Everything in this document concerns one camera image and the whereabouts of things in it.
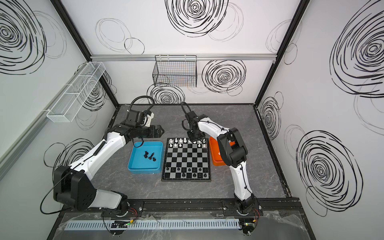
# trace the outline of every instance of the orange plastic bin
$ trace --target orange plastic bin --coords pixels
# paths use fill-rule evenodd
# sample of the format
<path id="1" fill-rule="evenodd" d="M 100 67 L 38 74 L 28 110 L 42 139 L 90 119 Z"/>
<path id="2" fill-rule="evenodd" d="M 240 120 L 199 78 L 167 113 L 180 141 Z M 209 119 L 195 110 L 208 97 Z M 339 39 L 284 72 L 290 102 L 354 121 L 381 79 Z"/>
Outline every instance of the orange plastic bin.
<path id="1" fill-rule="evenodd" d="M 226 165 L 220 156 L 220 150 L 218 149 L 218 143 L 213 137 L 209 137 L 209 150 L 211 152 L 212 164 L 215 166 Z"/>

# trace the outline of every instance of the table surface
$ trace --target table surface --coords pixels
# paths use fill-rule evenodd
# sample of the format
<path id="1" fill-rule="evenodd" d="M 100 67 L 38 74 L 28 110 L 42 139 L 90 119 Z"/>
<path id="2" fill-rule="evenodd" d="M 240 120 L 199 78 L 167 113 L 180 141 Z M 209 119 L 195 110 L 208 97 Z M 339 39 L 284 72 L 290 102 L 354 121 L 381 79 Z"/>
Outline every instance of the table surface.
<path id="1" fill-rule="evenodd" d="M 123 121 L 127 106 L 121 106 L 115 123 Z M 194 105 L 190 106 L 197 115 L 205 114 L 212 121 L 237 128 L 248 149 L 247 174 L 250 188 L 257 198 L 285 197 L 264 136 L 252 105 Z M 134 110 L 145 110 L 147 106 L 134 106 Z M 161 125 L 165 133 L 161 138 L 144 139 L 162 141 L 169 137 L 187 137 L 181 126 L 185 119 L 180 106 L 154 106 L 155 114 L 151 124 Z M 132 174 L 128 161 L 132 143 L 119 149 L 98 170 L 92 179 L 95 188 L 122 192 L 128 199 L 194 199 L 233 198 L 234 185 L 228 166 L 214 166 L 211 162 L 211 182 L 162 182 L 159 174 Z"/>

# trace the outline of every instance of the blue plastic bin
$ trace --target blue plastic bin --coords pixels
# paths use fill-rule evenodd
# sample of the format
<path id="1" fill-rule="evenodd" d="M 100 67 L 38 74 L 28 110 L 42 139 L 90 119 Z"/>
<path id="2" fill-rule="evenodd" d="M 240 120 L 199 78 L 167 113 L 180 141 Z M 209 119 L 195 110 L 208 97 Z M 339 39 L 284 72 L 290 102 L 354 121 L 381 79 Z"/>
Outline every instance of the blue plastic bin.
<path id="1" fill-rule="evenodd" d="M 160 173 L 164 161 L 163 143 L 149 141 L 144 142 L 141 147 L 138 147 L 140 144 L 141 142 L 136 142 L 135 146 L 137 148 L 134 147 L 132 149 L 131 157 L 129 158 L 128 163 L 128 170 L 130 170 L 131 173 Z M 145 151 L 148 152 L 148 157 L 154 153 L 153 157 L 156 158 L 156 161 L 144 158 Z"/>

